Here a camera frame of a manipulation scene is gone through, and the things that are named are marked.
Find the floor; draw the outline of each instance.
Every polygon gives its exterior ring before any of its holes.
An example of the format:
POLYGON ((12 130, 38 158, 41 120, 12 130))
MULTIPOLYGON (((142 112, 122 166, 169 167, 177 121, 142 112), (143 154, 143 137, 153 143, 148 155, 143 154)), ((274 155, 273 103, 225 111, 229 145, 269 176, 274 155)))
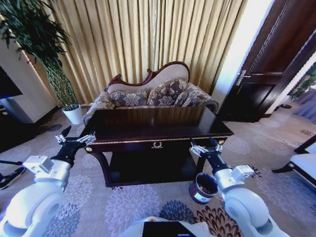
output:
MULTIPOLYGON (((222 158, 232 167, 249 164, 255 170, 246 181, 267 204, 270 215, 292 237, 316 237, 316 190, 296 173, 274 174, 271 169, 285 165, 298 145, 316 132, 316 125, 280 108, 270 118, 256 123, 225 122, 235 133, 224 144, 222 158)), ((70 123, 58 111, 44 125, 46 132, 35 139, 0 154, 0 159, 24 161, 30 155, 53 156, 59 146, 54 135, 70 123)), ((74 125, 70 136, 78 136, 83 125, 74 125)), ((16 169, 0 164, 0 172, 16 169)), ((204 170, 210 172, 209 165, 204 170)), ((0 191, 0 213, 21 189, 33 183, 26 172, 12 186, 0 191)), ((205 221, 217 237, 243 236, 225 213, 216 196, 208 205, 199 205, 189 196, 190 182, 106 188, 96 159, 78 152, 65 191, 64 205, 51 220, 46 237, 116 237, 134 221, 154 215, 190 223, 205 221)))

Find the potted plant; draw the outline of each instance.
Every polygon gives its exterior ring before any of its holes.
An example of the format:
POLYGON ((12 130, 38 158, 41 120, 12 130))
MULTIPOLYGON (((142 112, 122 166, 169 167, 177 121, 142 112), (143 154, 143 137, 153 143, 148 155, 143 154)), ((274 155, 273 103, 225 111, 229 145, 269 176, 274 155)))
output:
POLYGON ((303 78, 290 92, 291 100, 296 100, 301 94, 310 89, 311 86, 316 84, 316 64, 311 66, 304 74, 303 78))
POLYGON ((66 53, 60 44, 70 44, 68 34, 59 24, 49 19, 45 9, 51 9, 41 0, 1 0, 0 22, 2 39, 19 43, 18 52, 25 51, 44 66, 49 84, 62 106, 62 111, 73 124, 79 124, 82 111, 74 89, 62 69, 59 54, 66 53))

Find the wall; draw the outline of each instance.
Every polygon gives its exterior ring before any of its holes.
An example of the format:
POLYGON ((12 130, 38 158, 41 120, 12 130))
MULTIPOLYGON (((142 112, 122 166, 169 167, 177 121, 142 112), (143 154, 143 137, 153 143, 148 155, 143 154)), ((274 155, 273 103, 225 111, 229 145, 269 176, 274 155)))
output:
POLYGON ((289 97, 287 94, 296 85, 296 83, 302 78, 302 76, 308 71, 308 69, 316 62, 316 52, 309 58, 309 60, 304 64, 304 66, 295 75, 292 81, 287 85, 283 92, 278 96, 270 108, 266 111, 266 114, 271 114, 275 108, 285 102, 289 97))
POLYGON ((212 93, 220 106, 231 90, 274 0, 248 0, 212 93))
POLYGON ((22 53, 21 60, 16 53, 17 44, 11 43, 7 49, 3 40, 0 40, 0 65, 5 72, 11 77, 12 81, 21 90, 23 95, 18 95, 10 99, 10 104, 15 104, 22 109, 29 118, 22 122, 36 122, 56 104, 49 94, 47 88, 41 82, 37 72, 29 59, 22 53))

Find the white flower pot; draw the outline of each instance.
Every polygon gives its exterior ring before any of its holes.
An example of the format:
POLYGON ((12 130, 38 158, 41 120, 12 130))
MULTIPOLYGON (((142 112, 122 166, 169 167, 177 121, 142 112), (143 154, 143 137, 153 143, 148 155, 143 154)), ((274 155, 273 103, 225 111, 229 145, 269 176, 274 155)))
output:
POLYGON ((67 118, 70 120, 70 122, 72 124, 80 124, 81 120, 82 120, 82 110, 81 107, 79 105, 78 108, 76 108, 75 110, 70 110, 70 111, 64 111, 64 114, 67 116, 67 118))

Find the dark wooden door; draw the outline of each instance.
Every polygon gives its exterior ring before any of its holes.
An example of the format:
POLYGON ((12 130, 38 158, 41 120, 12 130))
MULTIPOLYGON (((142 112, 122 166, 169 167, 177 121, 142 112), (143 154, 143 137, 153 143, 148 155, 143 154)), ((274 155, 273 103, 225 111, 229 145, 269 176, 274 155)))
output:
POLYGON ((262 118, 315 52, 315 28, 316 0, 275 0, 220 117, 249 122, 262 118))

